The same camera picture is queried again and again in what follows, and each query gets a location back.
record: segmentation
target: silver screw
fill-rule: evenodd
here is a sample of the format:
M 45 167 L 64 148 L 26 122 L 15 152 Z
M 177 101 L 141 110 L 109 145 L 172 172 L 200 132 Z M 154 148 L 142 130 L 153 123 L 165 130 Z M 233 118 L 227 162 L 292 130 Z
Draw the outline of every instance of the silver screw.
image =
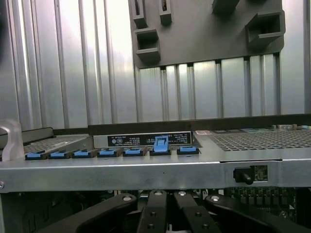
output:
M 181 195 L 181 196 L 184 196 L 184 195 L 186 195 L 187 193 L 186 193 L 185 191 L 180 191 L 178 194 Z
M 219 200 L 219 197 L 218 197 L 218 196 L 212 196 L 211 199 L 212 199 L 213 201 L 218 201 L 218 200 Z
M 156 196 L 161 196 L 162 194 L 163 194 L 163 193 L 162 193 L 161 191 L 156 191 L 156 192 L 155 192 L 155 195 L 156 195 Z
M 131 200 L 131 199 L 132 199 L 131 197 L 124 197 L 124 198 L 123 198 L 124 201 L 129 201 L 129 200 Z

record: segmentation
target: metal rivet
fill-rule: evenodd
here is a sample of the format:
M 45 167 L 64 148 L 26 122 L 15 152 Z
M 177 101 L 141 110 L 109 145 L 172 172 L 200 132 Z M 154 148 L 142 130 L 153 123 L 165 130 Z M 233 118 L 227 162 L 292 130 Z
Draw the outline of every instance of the metal rivet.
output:
M 156 196 L 161 196 L 163 193 L 161 191 L 155 191 Z
M 181 195 L 181 196 L 184 196 L 184 195 L 186 195 L 187 193 L 186 193 L 185 191 L 180 191 L 178 194 Z
M 209 226 L 208 226 L 207 224 L 203 224 L 203 225 L 202 225 L 202 228 L 203 228 L 204 230 L 207 230 L 207 229 L 209 228 Z
M 132 199 L 131 197 L 124 197 L 124 198 L 123 198 L 124 201 L 129 201 L 129 200 L 131 200 L 131 199 Z
M 212 199 L 213 201 L 218 201 L 218 200 L 219 200 L 219 197 L 218 197 L 218 196 L 212 196 L 211 199 Z

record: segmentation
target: perforated metal grille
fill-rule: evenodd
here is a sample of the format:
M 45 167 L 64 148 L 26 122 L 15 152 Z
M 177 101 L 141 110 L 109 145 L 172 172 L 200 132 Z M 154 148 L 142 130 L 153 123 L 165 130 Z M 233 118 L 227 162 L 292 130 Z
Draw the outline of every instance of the perforated metal grille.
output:
M 24 147 L 24 152 L 36 152 L 45 150 L 48 152 L 49 150 L 54 150 L 56 148 L 67 145 L 68 143 L 72 143 L 81 139 L 87 138 L 86 135 L 77 135 L 77 136 L 58 136 L 55 138 L 48 138 L 42 141 L 34 142 L 28 146 Z
M 210 136 L 224 151 L 311 147 L 311 131 L 231 133 Z

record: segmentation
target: black label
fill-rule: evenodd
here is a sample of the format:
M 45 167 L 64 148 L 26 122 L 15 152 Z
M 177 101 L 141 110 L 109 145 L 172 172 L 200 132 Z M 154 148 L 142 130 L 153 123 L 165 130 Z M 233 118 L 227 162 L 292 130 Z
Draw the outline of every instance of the black label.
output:
M 169 136 L 169 145 L 190 145 L 191 132 L 187 133 L 155 133 L 108 136 L 109 147 L 152 146 L 157 136 Z

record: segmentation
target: blue release tab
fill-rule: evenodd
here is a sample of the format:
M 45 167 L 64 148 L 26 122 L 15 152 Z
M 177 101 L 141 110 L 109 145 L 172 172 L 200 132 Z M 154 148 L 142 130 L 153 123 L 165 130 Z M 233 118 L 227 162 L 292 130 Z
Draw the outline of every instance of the blue release tab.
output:
M 169 149 L 169 136 L 155 137 L 154 152 L 167 152 Z
M 115 153 L 115 149 L 102 149 L 99 151 L 99 155 L 112 155 Z
M 27 158 L 40 158 L 41 154 L 38 153 L 28 153 Z
M 75 156 L 89 156 L 88 151 L 86 150 L 79 150 L 73 153 Z
M 141 149 L 129 149 L 125 151 L 125 154 L 139 154 Z
M 66 152 L 54 152 L 50 154 L 50 157 L 64 157 Z
M 196 150 L 196 147 L 180 147 L 180 152 L 194 152 Z

